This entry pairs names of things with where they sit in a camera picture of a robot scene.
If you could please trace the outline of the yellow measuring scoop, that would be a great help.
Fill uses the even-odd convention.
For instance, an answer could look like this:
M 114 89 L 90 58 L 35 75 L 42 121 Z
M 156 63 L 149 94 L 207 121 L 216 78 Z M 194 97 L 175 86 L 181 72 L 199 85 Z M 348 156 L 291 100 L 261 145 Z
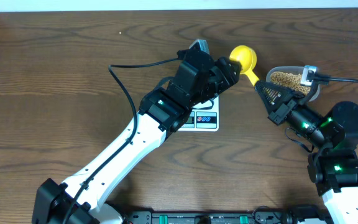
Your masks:
M 259 81 L 259 77 L 253 71 L 257 63 L 256 52 L 246 45 L 239 45 L 232 50 L 229 58 L 241 64 L 240 74 L 245 75 L 251 84 L 255 86 Z

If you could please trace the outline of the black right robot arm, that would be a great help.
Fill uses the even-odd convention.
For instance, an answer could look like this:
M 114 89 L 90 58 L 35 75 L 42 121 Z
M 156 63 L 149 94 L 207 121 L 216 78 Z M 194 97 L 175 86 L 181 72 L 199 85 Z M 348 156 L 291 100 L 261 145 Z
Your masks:
M 254 85 L 268 118 L 311 143 L 308 175 L 333 223 L 358 223 L 358 104 L 336 103 L 326 115 L 308 106 L 318 89 L 300 91 L 259 80 Z

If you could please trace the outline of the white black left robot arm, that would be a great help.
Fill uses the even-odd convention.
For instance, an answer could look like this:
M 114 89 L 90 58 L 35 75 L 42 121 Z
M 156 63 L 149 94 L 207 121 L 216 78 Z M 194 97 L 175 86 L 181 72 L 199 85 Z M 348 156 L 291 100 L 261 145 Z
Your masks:
M 197 49 L 178 51 L 176 74 L 146 94 L 125 130 L 95 159 L 61 184 L 47 179 L 37 190 L 32 223 L 122 223 L 106 203 L 120 181 L 178 131 L 199 103 L 211 101 L 239 81 L 233 58 L 213 60 Z

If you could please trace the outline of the white digital kitchen scale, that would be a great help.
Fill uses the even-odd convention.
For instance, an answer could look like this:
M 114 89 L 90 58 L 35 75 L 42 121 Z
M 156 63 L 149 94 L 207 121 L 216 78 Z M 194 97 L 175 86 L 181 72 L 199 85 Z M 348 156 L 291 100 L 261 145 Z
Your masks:
M 219 97 L 199 103 L 179 131 L 215 132 L 219 129 Z

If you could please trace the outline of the clear container of soybeans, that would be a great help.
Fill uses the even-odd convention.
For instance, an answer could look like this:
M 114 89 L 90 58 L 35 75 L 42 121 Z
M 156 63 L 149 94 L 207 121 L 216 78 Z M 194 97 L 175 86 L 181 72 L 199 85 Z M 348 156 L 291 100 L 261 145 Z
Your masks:
M 281 66 L 275 67 L 268 72 L 266 81 L 290 88 L 295 91 L 300 91 L 304 95 L 307 95 L 311 87 L 301 84 L 303 72 L 317 72 L 318 68 L 312 65 L 300 66 Z

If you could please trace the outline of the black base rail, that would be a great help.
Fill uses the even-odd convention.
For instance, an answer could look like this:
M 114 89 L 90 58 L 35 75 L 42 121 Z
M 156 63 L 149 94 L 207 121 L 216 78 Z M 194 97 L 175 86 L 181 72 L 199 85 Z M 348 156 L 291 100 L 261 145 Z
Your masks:
M 315 205 L 289 209 L 259 206 L 249 211 L 155 211 L 147 207 L 113 205 L 126 224 L 333 224 L 326 210 Z

